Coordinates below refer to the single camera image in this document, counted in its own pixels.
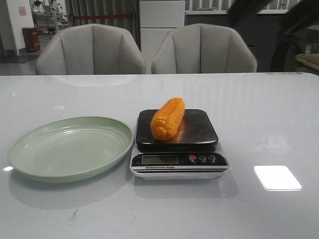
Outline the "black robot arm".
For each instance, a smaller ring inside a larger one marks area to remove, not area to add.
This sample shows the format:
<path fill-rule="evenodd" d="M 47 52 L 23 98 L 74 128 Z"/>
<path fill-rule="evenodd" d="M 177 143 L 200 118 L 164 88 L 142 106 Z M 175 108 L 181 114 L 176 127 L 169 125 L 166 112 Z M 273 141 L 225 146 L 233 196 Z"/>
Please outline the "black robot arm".
<path fill-rule="evenodd" d="M 231 26 L 239 26 L 252 15 L 257 14 L 268 0 L 236 0 L 227 11 Z M 319 2 L 302 0 L 279 19 L 279 33 L 292 34 L 312 26 L 319 21 Z"/>

